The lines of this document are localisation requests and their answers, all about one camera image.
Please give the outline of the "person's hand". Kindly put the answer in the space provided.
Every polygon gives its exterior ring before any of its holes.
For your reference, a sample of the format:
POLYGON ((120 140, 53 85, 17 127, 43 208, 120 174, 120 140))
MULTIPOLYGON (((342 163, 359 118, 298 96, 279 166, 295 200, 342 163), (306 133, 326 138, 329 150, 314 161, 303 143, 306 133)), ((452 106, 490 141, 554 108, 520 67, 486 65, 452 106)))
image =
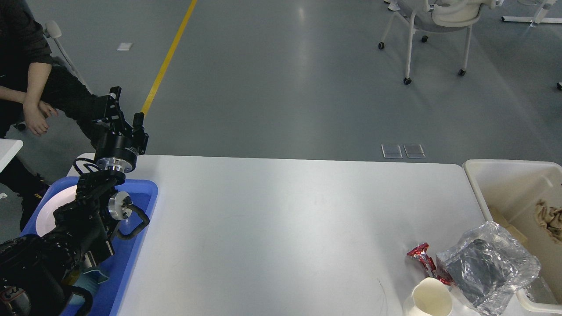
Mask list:
POLYGON ((42 136, 48 132, 47 119, 58 116, 58 110, 44 101, 25 101, 23 103, 23 114, 26 126, 35 136, 42 136))

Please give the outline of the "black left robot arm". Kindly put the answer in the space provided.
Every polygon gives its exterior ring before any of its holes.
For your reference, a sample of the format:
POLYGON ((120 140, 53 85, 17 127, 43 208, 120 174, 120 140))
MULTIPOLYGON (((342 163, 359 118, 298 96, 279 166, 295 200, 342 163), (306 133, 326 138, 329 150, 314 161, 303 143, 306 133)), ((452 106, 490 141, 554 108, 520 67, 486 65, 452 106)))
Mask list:
POLYGON ((146 152, 144 114, 126 122, 120 109, 121 87, 96 99, 93 122, 104 130, 93 159, 77 158, 74 200, 54 210, 55 227, 44 236, 26 234, 1 245, 1 314, 58 316, 73 296, 83 298, 77 316, 86 316, 93 295, 73 285, 86 262, 98 266, 114 254, 111 240, 130 240, 149 225, 149 217, 117 186, 146 152))

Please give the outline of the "person's bare forearm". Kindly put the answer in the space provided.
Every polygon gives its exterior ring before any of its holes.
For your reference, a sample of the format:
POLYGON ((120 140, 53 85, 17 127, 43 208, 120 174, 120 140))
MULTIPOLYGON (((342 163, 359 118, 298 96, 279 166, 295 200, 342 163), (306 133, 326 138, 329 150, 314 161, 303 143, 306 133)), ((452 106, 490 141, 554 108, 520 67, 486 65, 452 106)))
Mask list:
POLYGON ((18 102, 24 109, 37 110, 45 84, 50 76, 51 64, 33 62, 29 64, 27 72, 26 92, 18 92, 5 86, 0 87, 0 98, 18 102))

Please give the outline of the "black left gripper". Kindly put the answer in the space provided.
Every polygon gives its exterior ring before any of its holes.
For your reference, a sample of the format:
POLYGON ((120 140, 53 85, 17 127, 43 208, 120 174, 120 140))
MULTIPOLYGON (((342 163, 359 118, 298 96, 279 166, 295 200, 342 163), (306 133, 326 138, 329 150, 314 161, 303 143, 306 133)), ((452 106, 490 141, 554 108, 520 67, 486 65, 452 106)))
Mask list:
POLYGON ((146 153, 149 135, 144 131, 143 112, 134 114, 132 127, 126 122, 120 94, 121 87, 115 86, 94 102, 91 121, 108 130, 98 142, 94 163, 100 170, 132 172, 138 156, 146 153))

